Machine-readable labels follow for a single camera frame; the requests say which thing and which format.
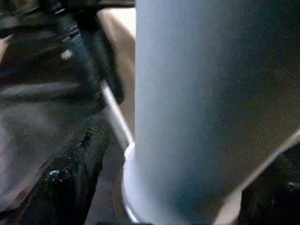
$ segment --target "beige surface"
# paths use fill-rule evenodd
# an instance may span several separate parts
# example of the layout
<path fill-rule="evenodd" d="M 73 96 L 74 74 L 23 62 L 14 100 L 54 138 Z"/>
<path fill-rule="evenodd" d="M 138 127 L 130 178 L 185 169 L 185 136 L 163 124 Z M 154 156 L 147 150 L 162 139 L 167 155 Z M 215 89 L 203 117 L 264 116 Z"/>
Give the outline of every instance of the beige surface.
<path fill-rule="evenodd" d="M 120 108 L 135 134 L 135 8 L 105 9 L 98 14 L 115 50 L 117 71 L 123 82 L 125 100 Z"/>
<path fill-rule="evenodd" d="M 5 41 L 3 39 L 0 39 L 0 63 L 2 61 L 6 48 L 7 44 L 5 44 Z"/>

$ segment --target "floor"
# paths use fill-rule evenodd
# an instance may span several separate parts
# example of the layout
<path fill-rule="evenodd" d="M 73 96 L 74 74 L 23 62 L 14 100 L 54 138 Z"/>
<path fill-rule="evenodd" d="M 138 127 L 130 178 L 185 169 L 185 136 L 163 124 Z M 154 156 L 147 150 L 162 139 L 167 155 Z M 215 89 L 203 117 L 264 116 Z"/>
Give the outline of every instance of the floor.
<path fill-rule="evenodd" d="M 124 164 L 123 151 L 114 141 L 106 150 L 103 170 L 98 178 L 98 184 L 85 225 L 95 225 L 97 222 L 117 222 L 114 212 L 114 183 Z"/>

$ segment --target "metal pole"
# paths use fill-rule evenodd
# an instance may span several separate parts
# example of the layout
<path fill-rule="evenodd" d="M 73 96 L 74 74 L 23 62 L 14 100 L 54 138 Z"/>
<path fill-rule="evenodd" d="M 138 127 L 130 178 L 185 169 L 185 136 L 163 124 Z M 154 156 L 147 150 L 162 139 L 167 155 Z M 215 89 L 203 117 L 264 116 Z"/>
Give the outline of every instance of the metal pole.
<path fill-rule="evenodd" d="M 138 221 L 210 223 L 300 126 L 299 7 L 136 5 L 135 151 L 124 166 L 125 205 Z"/>
<path fill-rule="evenodd" d="M 100 87 L 106 103 L 106 118 L 113 128 L 119 144 L 125 150 L 134 142 L 133 136 L 106 80 L 101 81 Z"/>

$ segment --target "black fabric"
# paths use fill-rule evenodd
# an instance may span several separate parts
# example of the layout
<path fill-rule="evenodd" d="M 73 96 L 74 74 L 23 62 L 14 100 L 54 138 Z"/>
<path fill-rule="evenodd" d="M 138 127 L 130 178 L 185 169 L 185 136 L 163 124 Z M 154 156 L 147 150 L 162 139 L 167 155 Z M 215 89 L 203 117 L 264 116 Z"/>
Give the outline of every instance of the black fabric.
<path fill-rule="evenodd" d="M 64 153 L 58 154 L 49 163 L 10 222 L 22 225 L 82 225 L 102 170 L 109 134 L 110 129 L 101 115 L 86 119 L 68 141 Z M 58 170 L 64 173 L 54 180 L 51 172 Z"/>
<path fill-rule="evenodd" d="M 97 24 L 95 14 L 88 18 L 87 23 Z M 80 33 L 72 15 L 56 22 L 59 31 L 13 35 L 0 65 L 0 211 L 15 207 L 15 198 L 27 194 L 40 166 L 63 150 L 84 118 L 104 108 L 98 94 L 101 79 L 122 101 L 113 50 L 105 33 L 97 31 L 101 26 L 91 32 L 81 27 Z M 65 51 L 70 58 L 63 59 Z"/>

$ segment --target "metal rod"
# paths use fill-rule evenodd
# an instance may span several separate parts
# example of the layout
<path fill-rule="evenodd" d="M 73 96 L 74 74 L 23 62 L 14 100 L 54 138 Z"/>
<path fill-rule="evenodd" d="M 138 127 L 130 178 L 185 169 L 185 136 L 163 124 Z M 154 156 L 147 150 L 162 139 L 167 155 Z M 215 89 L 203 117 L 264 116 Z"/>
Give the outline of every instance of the metal rod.
<path fill-rule="evenodd" d="M 129 145 L 134 143 L 134 138 L 106 80 L 101 82 L 100 87 L 107 106 L 106 114 L 109 122 L 118 138 L 118 141 L 125 150 Z"/>

